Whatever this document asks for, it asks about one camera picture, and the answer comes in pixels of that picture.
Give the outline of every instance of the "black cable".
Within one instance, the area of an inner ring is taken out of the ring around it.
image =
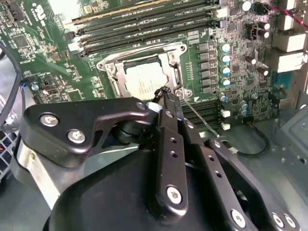
[[[21,71],[19,63],[15,60],[14,56],[10,53],[10,51],[5,47],[5,45],[2,42],[0,42],[0,49],[2,49],[2,51],[6,54],[9,60],[12,62],[13,67],[16,72],[16,78],[13,83],[12,90],[0,114],[0,126],[2,126],[5,123],[5,120],[7,119],[8,115],[10,114],[13,108],[13,105],[14,105],[14,102],[15,102],[15,99],[18,93],[19,84],[22,80],[22,71]]]
[[[5,53],[3,51],[1,51],[1,53],[0,53],[0,60],[3,59],[4,56],[5,56]]]
[[[263,132],[261,132],[259,129],[257,129],[256,127],[250,125],[250,127],[256,132],[256,134],[265,142],[265,147],[262,151],[258,152],[258,153],[254,153],[254,154],[248,154],[248,153],[243,153],[240,151],[237,151],[236,154],[238,155],[242,155],[245,157],[249,157],[249,158],[255,158],[255,157],[260,157],[262,155],[264,155],[270,148],[270,141],[268,140],[268,138],[263,134]]]

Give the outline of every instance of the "screw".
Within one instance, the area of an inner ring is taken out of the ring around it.
[[[176,205],[182,201],[182,195],[175,187],[170,186],[167,188],[167,196],[170,201]]]
[[[287,214],[284,217],[292,228],[296,228],[295,222]]]
[[[174,61],[174,60],[175,60],[175,55],[174,55],[174,53],[170,53],[170,54],[169,54],[169,59],[170,59],[171,61]]]
[[[187,92],[185,92],[185,95],[186,95],[187,97],[190,97],[190,96],[192,95],[192,93],[191,93],[191,91],[187,91]]]
[[[108,71],[111,73],[111,74],[114,74],[115,71],[116,71],[116,68],[114,66],[108,66]]]
[[[191,129],[194,128],[194,125],[193,125],[193,123],[192,123],[191,121],[187,121],[187,126],[188,126],[189,128],[191,128]]]
[[[235,223],[236,223],[239,227],[245,228],[245,226],[246,226],[246,221],[245,221],[244,217],[242,216],[242,214],[241,214],[239,211],[237,211],[237,210],[235,210],[235,209],[232,209],[232,210],[231,210],[231,216],[232,216],[233,220],[235,221]]]
[[[308,124],[307,123],[303,123],[303,129],[305,129],[305,130],[308,129]]]
[[[272,146],[271,146],[271,150],[272,150],[273,152],[275,152],[275,151],[277,150],[277,148],[278,148],[278,147],[277,147],[276,145],[272,145]]]
[[[172,115],[172,113],[171,113],[170,111],[166,111],[166,115],[167,115],[168,117],[170,117],[170,118],[173,118],[173,115]]]
[[[180,97],[180,96],[182,96],[182,92],[177,91],[177,92],[175,93],[175,95],[178,96],[178,97]]]
[[[48,127],[54,127],[59,123],[59,120],[54,115],[43,115],[39,120],[43,125]]]
[[[145,110],[145,106],[144,106],[144,104],[141,103],[141,102],[138,102],[138,103],[137,103],[137,107],[139,107],[141,110]]]
[[[70,130],[67,137],[73,143],[83,143],[86,140],[86,136],[82,133],[82,131],[77,129]]]
[[[252,98],[253,100],[256,100],[256,99],[258,98],[258,93],[253,93],[253,94],[251,95],[251,98]]]
[[[221,146],[220,146],[220,143],[218,143],[217,141],[214,141],[214,144],[215,144],[215,146],[218,147],[218,148],[221,147]]]
[[[280,227],[283,228],[284,224],[282,222],[282,220],[280,219],[280,217],[276,214],[276,213],[272,213],[274,221],[276,222],[276,224]]]
[[[39,90],[39,86],[37,84],[31,84],[32,90]]]
[[[33,153],[31,153],[29,157],[31,160],[35,160],[35,155]]]

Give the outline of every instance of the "capacitor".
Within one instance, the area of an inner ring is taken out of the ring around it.
[[[259,97],[259,96],[258,96],[258,93],[253,93],[253,94],[251,95],[251,98],[252,98],[253,100],[256,100],[258,97]]]
[[[225,43],[225,42],[223,42],[223,43],[221,43],[221,45],[219,46],[219,48],[223,51],[223,52],[225,52],[225,53],[227,53],[227,52],[229,52],[230,51],[230,45],[228,44],[228,43]]]
[[[269,71],[263,67],[258,67],[257,71],[263,76],[267,76],[269,74]]]
[[[244,1],[244,2],[241,3],[241,6],[242,6],[243,11],[249,11],[250,8],[251,8],[251,2]]]
[[[246,62],[248,62],[248,63],[250,63],[252,65],[255,65],[257,63],[257,60],[255,58],[253,58],[253,57],[250,57],[250,56],[246,56],[245,60],[246,60]]]
[[[240,110],[240,111],[239,111],[239,114],[240,114],[241,116],[246,116],[246,115],[247,115],[247,110]]]
[[[270,33],[268,31],[265,31],[265,30],[258,30],[257,34],[260,36],[260,37],[263,37],[263,38],[268,38]]]
[[[225,102],[227,100],[227,96],[225,96],[224,93],[220,93],[219,94],[219,99],[220,99],[220,101]]]
[[[230,62],[230,56],[229,55],[227,55],[227,54],[223,54],[221,57],[220,57],[220,60],[222,61],[222,62],[224,62],[224,63],[228,63],[228,62]]]
[[[241,110],[247,110],[248,109],[247,102],[245,100],[241,101],[240,107],[241,107]]]
[[[264,22],[259,22],[258,27],[264,30],[269,30],[270,29],[270,24],[269,23],[264,23]]]
[[[228,68],[227,66],[222,66],[220,71],[226,76],[230,74],[230,68]]]
[[[230,85],[230,80],[228,79],[228,78],[223,78],[222,80],[221,80],[221,83],[222,83],[222,85],[223,86],[229,86]]]

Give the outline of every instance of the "mounting hole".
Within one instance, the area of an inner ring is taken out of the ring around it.
[[[211,155],[209,155],[208,158],[209,158],[211,161],[215,161],[215,159],[214,159]]]
[[[173,138],[173,137],[171,137],[170,140],[171,140],[171,142],[173,142],[173,143],[177,143],[176,139]]]
[[[307,160],[304,159],[304,158],[302,158],[302,157],[298,158],[298,160],[299,160],[302,164],[304,164],[304,165],[307,164]]]
[[[170,154],[171,154],[171,156],[172,156],[173,158],[177,158],[177,157],[178,157],[178,155],[177,155],[174,151],[171,151]]]
[[[219,178],[222,178],[222,175],[218,171],[215,171],[215,173],[216,173],[216,176],[218,176]]]

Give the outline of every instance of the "cable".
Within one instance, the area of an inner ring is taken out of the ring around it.
[[[0,60],[3,59],[4,56],[5,56],[5,53],[3,51],[1,51],[1,53],[0,53]]]
[[[199,117],[199,119],[201,119],[201,121],[204,123],[204,125],[207,127],[207,129],[209,129],[216,137],[219,137],[219,134],[211,128],[211,126],[209,126],[209,124],[205,121],[205,119],[202,118],[202,116],[193,108],[193,106],[186,100],[184,99],[185,103],[187,104],[187,106],[190,107],[190,109],[192,109],[192,111]]]
[[[2,42],[0,42],[0,49],[2,49],[2,51],[6,54],[9,60],[12,62],[13,67],[15,68],[15,72],[16,72],[16,78],[13,83],[12,90],[0,114],[0,126],[2,126],[5,123],[5,120],[7,119],[8,115],[10,114],[13,108],[13,105],[14,105],[14,102],[15,102],[15,99],[18,93],[19,84],[22,80],[22,71],[21,71],[19,63],[15,60],[14,56],[10,53],[10,51],[5,47],[5,45]]]
[[[285,15],[293,18],[302,27],[304,27],[305,29],[308,29],[308,25],[304,24],[304,22],[302,20],[300,20],[299,18],[295,17],[290,11],[287,11],[285,9],[278,9],[278,8],[275,8],[275,7],[272,7],[272,6],[270,6],[269,9],[273,10],[273,11],[276,11],[276,12],[280,12],[282,14],[285,14]]]
[[[245,157],[249,157],[249,158],[255,158],[255,157],[260,157],[262,155],[264,155],[270,148],[270,141],[268,140],[268,138],[264,135],[263,132],[261,132],[259,129],[257,129],[255,126],[253,126],[251,123],[247,123],[247,125],[249,127],[251,127],[251,129],[253,129],[256,134],[265,142],[265,147],[262,151],[258,152],[258,153],[254,153],[254,154],[248,154],[248,153],[243,153],[240,152],[239,150],[235,149],[234,147],[231,147],[230,150],[235,152],[238,155],[242,155]]]

